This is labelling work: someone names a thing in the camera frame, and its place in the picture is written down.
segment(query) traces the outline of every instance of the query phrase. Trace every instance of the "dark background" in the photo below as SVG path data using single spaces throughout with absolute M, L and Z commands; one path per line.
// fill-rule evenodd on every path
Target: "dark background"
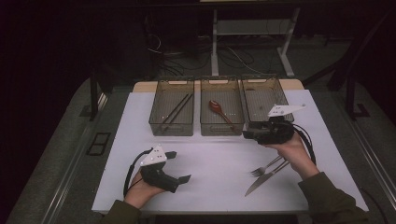
M 295 35 L 353 37 L 367 28 L 387 3 L 303 7 Z M 92 72 L 104 91 L 154 77 L 155 67 L 146 50 L 147 26 L 142 22 L 146 13 L 81 9 L 72 1 L 0 4 L 0 223 L 7 220 L 71 97 Z M 151 31 L 165 36 L 169 44 L 180 44 L 189 53 L 197 53 L 196 36 L 211 30 L 211 12 L 178 13 L 157 11 Z M 230 10 L 223 15 L 234 13 L 243 12 Z M 396 123 L 396 80 L 391 69 L 396 59 L 394 19 L 393 13 L 378 31 L 361 57 L 359 71 L 362 83 L 372 92 L 382 90 L 375 99 Z

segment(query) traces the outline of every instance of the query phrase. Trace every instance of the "metal knife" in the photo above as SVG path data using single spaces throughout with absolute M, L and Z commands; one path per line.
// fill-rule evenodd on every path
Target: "metal knife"
M 245 197 L 249 195 L 249 193 L 253 192 L 256 188 L 258 188 L 262 183 L 267 181 L 271 176 L 279 172 L 281 169 L 283 169 L 285 166 L 289 165 L 288 161 L 283 161 L 280 165 L 278 165 L 273 171 L 271 171 L 268 174 L 261 175 L 259 178 L 257 178 L 256 181 L 248 188 L 247 193 L 245 194 Z

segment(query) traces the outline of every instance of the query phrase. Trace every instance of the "tray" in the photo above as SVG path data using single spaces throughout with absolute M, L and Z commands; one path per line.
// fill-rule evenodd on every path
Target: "tray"
M 192 136 L 194 78 L 161 77 L 149 125 L 155 136 Z
M 274 105 L 288 105 L 279 79 L 274 75 L 242 75 L 241 82 L 247 129 L 250 122 L 268 121 L 268 113 Z M 287 121 L 294 121 L 292 114 L 283 117 Z
M 210 101 L 221 106 L 226 119 L 213 112 Z M 201 78 L 201 135 L 241 135 L 245 123 L 238 79 L 235 76 Z

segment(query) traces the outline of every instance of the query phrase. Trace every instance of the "sleeve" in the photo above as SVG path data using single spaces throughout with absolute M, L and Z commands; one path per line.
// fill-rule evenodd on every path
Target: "sleeve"
M 135 224 L 141 212 L 128 203 L 116 200 L 100 224 Z
M 315 223 L 369 223 L 366 213 L 356 206 L 355 199 L 337 189 L 324 173 L 311 176 L 299 186 Z

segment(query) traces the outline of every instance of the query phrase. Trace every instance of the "utensil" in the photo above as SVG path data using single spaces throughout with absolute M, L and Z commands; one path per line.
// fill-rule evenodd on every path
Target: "utensil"
M 213 100 L 209 101 L 209 107 L 213 112 L 222 116 L 227 123 L 232 124 L 232 122 L 223 113 L 223 111 L 221 109 L 221 105 L 218 102 L 213 101 Z
M 258 188 L 262 183 L 267 181 L 271 176 L 282 170 L 285 166 L 289 165 L 288 161 L 283 161 L 279 166 L 277 166 L 273 171 L 271 171 L 268 174 L 261 175 L 259 178 L 257 178 L 256 181 L 248 188 L 247 193 L 245 194 L 245 197 L 249 195 L 249 193 L 253 192 L 256 188 Z
M 168 121 L 171 117 L 172 119 L 170 120 L 169 123 L 172 123 L 175 118 L 177 117 L 177 115 L 180 113 L 180 111 L 184 108 L 184 106 L 186 105 L 186 103 L 190 100 L 190 98 L 192 97 L 192 94 L 187 93 L 183 99 L 181 99 L 180 102 L 178 102 L 178 104 L 175 106 L 175 108 L 169 113 L 168 116 L 166 116 L 166 118 L 163 120 L 162 124 L 165 124 L 166 121 Z M 155 130 L 155 133 L 157 133 L 160 129 L 162 128 L 162 125 L 159 126 L 157 128 L 157 130 Z M 162 130 L 162 133 L 164 133 L 166 130 L 168 130 L 168 127 L 166 127 L 164 130 Z
M 260 175 L 264 175 L 265 174 L 265 170 L 270 167 L 271 165 L 273 165 L 274 163 L 276 163 L 277 161 L 279 161 L 280 159 L 282 159 L 281 156 L 276 157 L 273 161 L 271 161 L 270 163 L 268 163 L 268 165 L 264 166 L 264 167 L 259 167 L 256 170 L 252 171 L 251 173 L 254 176 L 260 176 Z

